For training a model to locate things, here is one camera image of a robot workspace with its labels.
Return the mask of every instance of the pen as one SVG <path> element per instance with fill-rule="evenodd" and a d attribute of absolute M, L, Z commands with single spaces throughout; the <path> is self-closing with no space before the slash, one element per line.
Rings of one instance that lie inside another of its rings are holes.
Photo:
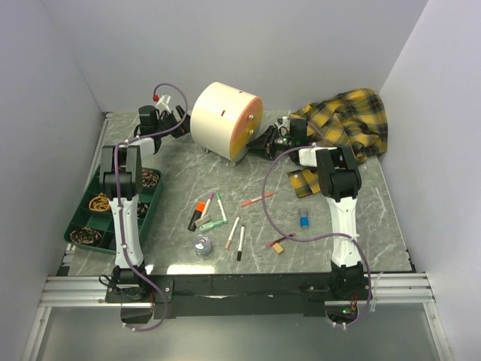
<path fill-rule="evenodd" d="M 240 261 L 242 258 L 242 247 L 244 246 L 244 236 L 246 234 L 246 227 L 243 224 L 240 226 L 240 240 L 239 240 L 239 248 L 237 249 L 237 260 Z"/>
<path fill-rule="evenodd" d="M 267 197 L 272 196 L 273 194 L 275 194 L 275 192 L 269 192 L 269 193 L 266 193 L 264 197 L 267 198 Z M 244 206 L 246 206 L 246 205 L 250 205 L 251 203 L 260 201 L 261 199 L 262 199 L 262 196 L 259 196 L 259 197 L 257 197 L 257 198 L 250 199 L 249 201 L 244 202 L 244 203 L 241 204 L 240 206 L 241 206 L 241 207 L 244 207 Z"/>
<path fill-rule="evenodd" d="M 222 201 L 220 200 L 219 192 L 216 192 L 216 197 L 217 197 L 217 203 L 219 203 L 220 211 L 222 213 L 222 219 L 224 220 L 224 222 L 227 223 L 227 216 L 225 215 L 224 206 L 222 205 Z"/>
<path fill-rule="evenodd" d="M 233 239 L 233 237 L 234 237 L 235 229 L 237 228 L 237 225 L 239 224 L 239 221 L 240 221 L 240 220 L 241 220 L 241 218 L 240 218 L 239 216 L 237 216 L 237 218 L 236 218 L 235 221 L 234 221 L 234 225 L 232 226 L 231 233 L 228 235 L 227 243 L 225 244 L 226 250 L 228 250 L 228 248 L 231 246 L 232 239 Z"/>
<path fill-rule="evenodd" d="M 213 193 L 209 195 L 209 199 L 207 200 L 207 202 L 205 202 L 205 208 L 204 208 L 204 211 L 202 212 L 201 218 L 207 214 L 207 210 L 209 209 L 210 202 L 212 202 L 212 198 L 213 198 Z"/>

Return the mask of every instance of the white marker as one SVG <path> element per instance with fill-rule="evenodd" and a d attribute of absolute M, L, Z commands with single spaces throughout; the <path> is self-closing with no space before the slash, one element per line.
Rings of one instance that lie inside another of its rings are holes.
<path fill-rule="evenodd" d="M 240 240 L 239 240 L 239 248 L 237 249 L 237 260 L 240 261 L 242 258 L 242 247 L 244 246 L 244 236 L 246 234 L 246 227 L 243 224 L 240 226 Z"/>
<path fill-rule="evenodd" d="M 231 246 L 232 239 L 233 239 L 233 237 L 234 237 L 235 229 L 237 228 L 237 225 L 239 224 L 239 221 L 240 221 L 240 220 L 241 220 L 241 218 L 240 218 L 239 216 L 237 216 L 237 218 L 236 218 L 235 221 L 234 221 L 234 225 L 232 226 L 232 229 L 231 229 L 231 234 L 228 235 L 227 243 L 225 244 L 226 250 L 228 250 L 228 248 Z"/>
<path fill-rule="evenodd" d="M 210 203 L 212 202 L 212 198 L 213 198 L 213 193 L 211 193 L 209 195 L 209 199 L 207 200 L 207 202 L 205 202 L 205 207 L 204 207 L 204 211 L 201 214 L 201 218 L 207 214 L 207 211 L 209 210 Z"/>
<path fill-rule="evenodd" d="M 224 206 L 222 205 L 222 201 L 220 200 L 220 193 L 216 192 L 217 203 L 219 203 L 220 211 L 222 212 L 222 219 L 224 222 L 227 222 L 227 216 L 225 215 Z"/>

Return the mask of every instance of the round container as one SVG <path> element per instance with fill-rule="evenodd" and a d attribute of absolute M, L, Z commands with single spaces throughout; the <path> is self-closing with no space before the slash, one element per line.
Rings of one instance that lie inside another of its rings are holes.
<path fill-rule="evenodd" d="M 212 83 L 195 102 L 190 132 L 195 143 L 237 162 L 247 152 L 262 119 L 262 100 L 222 83 Z"/>
<path fill-rule="evenodd" d="M 299 223 L 301 224 L 301 228 L 309 228 L 308 214 L 307 208 L 299 208 Z"/>
<path fill-rule="evenodd" d="M 204 235 L 195 237 L 192 246 L 194 247 L 195 254 L 198 256 L 206 256 L 212 252 L 212 242 Z"/>

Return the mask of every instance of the small brown block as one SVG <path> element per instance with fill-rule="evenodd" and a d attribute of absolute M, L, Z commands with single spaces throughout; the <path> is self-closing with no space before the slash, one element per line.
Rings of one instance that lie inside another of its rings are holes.
<path fill-rule="evenodd" d="M 281 254 L 281 253 L 284 251 L 284 249 L 282 248 L 282 246 L 281 246 L 280 244 L 278 244 L 278 243 L 273 244 L 273 245 L 272 245 L 272 248 L 277 252 L 277 254 Z"/>

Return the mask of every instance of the orange marker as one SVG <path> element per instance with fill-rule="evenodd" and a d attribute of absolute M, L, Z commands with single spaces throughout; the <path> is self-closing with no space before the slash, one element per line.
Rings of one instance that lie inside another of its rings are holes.
<path fill-rule="evenodd" d="M 275 192 L 269 192 L 269 193 L 266 193 L 266 194 L 264 195 L 264 197 L 267 198 L 267 197 L 272 196 L 273 194 L 275 194 Z M 262 199 L 262 196 L 259 196 L 259 197 L 254 198 L 254 199 L 250 199 L 250 200 L 247 201 L 247 202 L 244 202 L 244 203 L 241 204 L 240 206 L 241 206 L 241 207 L 244 207 L 244 206 L 246 206 L 246 205 L 250 205 L 251 203 L 260 201 L 261 199 Z"/>

